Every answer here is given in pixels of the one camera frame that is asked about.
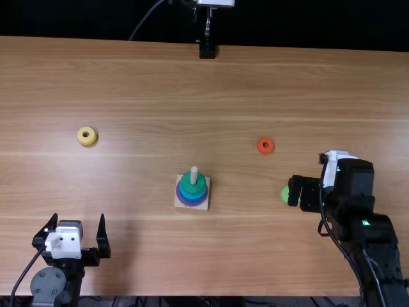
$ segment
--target yellow ring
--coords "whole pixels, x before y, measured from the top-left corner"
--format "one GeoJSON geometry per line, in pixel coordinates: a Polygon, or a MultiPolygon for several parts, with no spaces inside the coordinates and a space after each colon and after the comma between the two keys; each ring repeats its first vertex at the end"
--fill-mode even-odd
{"type": "Polygon", "coordinates": [[[81,145],[89,146],[95,143],[97,134],[94,129],[90,127],[83,127],[77,133],[78,142],[81,145]]]}

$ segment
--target blue ring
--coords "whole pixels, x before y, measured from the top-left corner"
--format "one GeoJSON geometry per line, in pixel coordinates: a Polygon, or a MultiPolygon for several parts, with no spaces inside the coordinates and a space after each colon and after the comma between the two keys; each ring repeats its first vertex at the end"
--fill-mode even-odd
{"type": "Polygon", "coordinates": [[[189,194],[187,194],[186,192],[183,191],[180,184],[178,184],[178,187],[179,187],[180,194],[189,201],[196,201],[196,200],[202,198],[203,195],[205,195],[207,193],[207,185],[206,185],[204,191],[199,195],[189,195],[189,194]]]}

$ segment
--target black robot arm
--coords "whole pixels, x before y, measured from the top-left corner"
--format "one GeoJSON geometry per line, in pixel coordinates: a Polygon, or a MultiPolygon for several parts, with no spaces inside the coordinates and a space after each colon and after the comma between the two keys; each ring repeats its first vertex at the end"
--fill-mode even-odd
{"type": "Polygon", "coordinates": [[[341,150],[321,154],[320,162],[321,178],[290,178],[288,205],[321,213],[318,232],[331,236],[349,261],[361,286],[362,303],[409,306],[393,225],[387,216],[373,211],[372,163],[341,150]]]}
{"type": "Polygon", "coordinates": [[[34,236],[33,247],[42,251],[47,265],[31,281],[33,307],[78,306],[85,267],[99,266],[101,258],[111,257],[105,217],[102,214],[96,235],[98,248],[82,248],[82,223],[60,221],[54,214],[50,221],[34,236]]]}

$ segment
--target table surface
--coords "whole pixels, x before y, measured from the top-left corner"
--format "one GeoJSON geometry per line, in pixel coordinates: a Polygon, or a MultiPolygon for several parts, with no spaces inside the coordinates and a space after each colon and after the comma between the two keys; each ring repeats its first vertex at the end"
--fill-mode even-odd
{"type": "MultiPolygon", "coordinates": [[[[82,295],[357,295],[318,214],[280,200],[318,154],[374,163],[409,275],[409,54],[0,37],[0,294],[33,257],[54,212],[112,258],[82,295]],[[96,146],[76,138],[83,126],[96,146]],[[275,141],[261,155],[257,140],[275,141]],[[176,175],[211,178],[210,209],[173,206],[176,175]]],[[[29,294],[39,259],[18,294],[29,294]]]]}

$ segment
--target black cable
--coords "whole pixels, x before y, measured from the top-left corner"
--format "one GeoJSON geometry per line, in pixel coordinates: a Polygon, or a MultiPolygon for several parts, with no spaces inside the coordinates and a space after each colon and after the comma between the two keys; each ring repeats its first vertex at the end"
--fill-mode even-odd
{"type": "Polygon", "coordinates": [[[136,34],[136,31],[138,31],[138,29],[142,26],[142,24],[144,23],[144,21],[149,17],[149,15],[151,15],[151,13],[155,10],[156,7],[158,7],[158,5],[162,2],[164,2],[165,0],[158,0],[151,8],[150,10],[145,14],[145,16],[141,19],[141,21],[136,25],[134,32],[132,32],[132,34],[130,35],[128,40],[132,40],[136,34]]]}
{"type": "Polygon", "coordinates": [[[19,287],[21,281],[23,280],[24,276],[27,274],[27,272],[30,270],[30,268],[33,266],[33,264],[36,262],[37,258],[41,255],[43,252],[45,246],[42,246],[37,253],[34,255],[33,259],[28,263],[27,267],[24,269],[23,273],[21,273],[20,277],[18,278],[17,282],[15,283],[12,294],[10,296],[10,307],[14,307],[14,296],[17,291],[17,288],[19,287]]]}
{"type": "Polygon", "coordinates": [[[328,302],[330,302],[330,304],[331,304],[333,307],[337,307],[337,305],[335,305],[335,303],[334,303],[328,296],[324,296],[324,299],[326,299],[328,302]]]}
{"type": "Polygon", "coordinates": [[[100,302],[102,298],[100,296],[81,296],[79,299],[93,299],[94,301],[100,302]]]}
{"type": "Polygon", "coordinates": [[[382,271],[380,270],[379,265],[372,258],[370,258],[368,256],[365,249],[363,249],[363,253],[364,253],[366,261],[368,262],[368,266],[369,266],[369,268],[371,270],[371,274],[372,274],[373,278],[375,279],[375,285],[376,285],[376,289],[378,290],[381,306],[386,307],[385,298],[383,297],[383,292],[382,292],[382,289],[381,289],[381,285],[379,284],[379,279],[376,276],[375,270],[373,269],[373,263],[376,264],[377,269],[381,272],[381,274],[382,274],[382,271]]]}
{"type": "Polygon", "coordinates": [[[114,301],[112,302],[111,307],[114,307],[114,305],[115,305],[115,302],[116,302],[117,298],[118,298],[118,296],[116,296],[116,297],[114,298],[114,301]]]}
{"type": "Polygon", "coordinates": [[[268,306],[268,307],[286,307],[286,305],[284,305],[284,304],[268,303],[268,302],[257,302],[257,301],[251,301],[250,299],[245,299],[244,302],[248,303],[248,304],[263,305],[263,306],[268,306]]]}
{"type": "Polygon", "coordinates": [[[364,305],[364,284],[361,280],[358,268],[357,268],[357,264],[352,260],[352,258],[349,256],[349,254],[346,252],[346,250],[340,245],[340,243],[338,242],[338,240],[335,238],[334,233],[332,232],[331,228],[328,225],[327,222],[327,217],[324,213],[324,204],[322,201],[322,194],[323,194],[323,185],[324,185],[324,176],[325,176],[325,171],[327,170],[327,163],[324,163],[324,166],[322,168],[322,172],[321,172],[321,178],[320,178],[320,191],[319,191],[319,197],[320,197],[320,212],[321,212],[321,218],[323,221],[323,224],[325,226],[325,229],[327,230],[327,233],[330,235],[332,242],[334,242],[334,244],[337,246],[337,248],[340,250],[340,252],[344,255],[345,259],[347,259],[347,261],[349,262],[352,271],[354,272],[355,276],[358,279],[358,283],[359,283],[359,288],[360,288],[360,303],[359,306],[363,307],[364,305]]]}
{"type": "Polygon", "coordinates": [[[321,306],[315,301],[315,299],[314,299],[312,296],[310,296],[309,298],[313,301],[313,303],[314,303],[314,305],[315,305],[316,307],[321,307],[321,306]]]}

